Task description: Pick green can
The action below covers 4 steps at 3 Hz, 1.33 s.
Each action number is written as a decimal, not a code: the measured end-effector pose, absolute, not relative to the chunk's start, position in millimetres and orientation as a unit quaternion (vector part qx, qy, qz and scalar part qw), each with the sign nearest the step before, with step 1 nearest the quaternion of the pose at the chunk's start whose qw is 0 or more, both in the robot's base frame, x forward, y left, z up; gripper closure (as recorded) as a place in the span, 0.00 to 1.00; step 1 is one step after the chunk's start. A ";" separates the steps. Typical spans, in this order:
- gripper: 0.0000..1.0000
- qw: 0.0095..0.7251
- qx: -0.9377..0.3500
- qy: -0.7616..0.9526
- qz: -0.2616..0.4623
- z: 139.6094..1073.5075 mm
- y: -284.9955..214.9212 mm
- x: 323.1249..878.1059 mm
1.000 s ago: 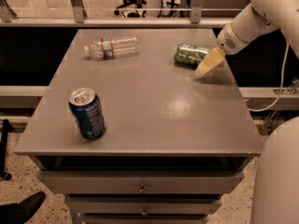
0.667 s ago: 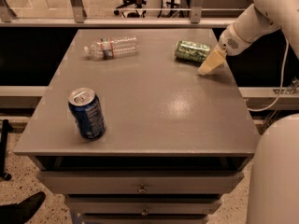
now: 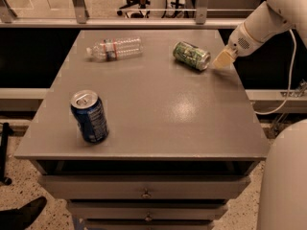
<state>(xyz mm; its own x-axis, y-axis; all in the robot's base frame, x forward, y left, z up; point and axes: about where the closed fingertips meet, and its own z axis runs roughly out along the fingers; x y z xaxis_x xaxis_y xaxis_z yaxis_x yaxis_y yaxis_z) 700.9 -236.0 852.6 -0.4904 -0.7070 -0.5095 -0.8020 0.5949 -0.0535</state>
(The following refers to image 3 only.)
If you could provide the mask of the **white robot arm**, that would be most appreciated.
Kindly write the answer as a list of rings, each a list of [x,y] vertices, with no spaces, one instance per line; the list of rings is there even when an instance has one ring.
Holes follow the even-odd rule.
[[[307,46],[307,0],[266,0],[231,34],[213,61],[230,65],[274,35],[298,32]],[[307,120],[285,128],[268,153],[256,230],[307,230]]]

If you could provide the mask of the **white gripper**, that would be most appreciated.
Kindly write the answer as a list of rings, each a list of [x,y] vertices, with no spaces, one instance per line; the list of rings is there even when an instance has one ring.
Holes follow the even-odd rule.
[[[252,35],[246,25],[241,23],[230,35],[227,46],[213,60],[215,68],[232,64],[237,57],[246,57],[258,50],[264,41]]]

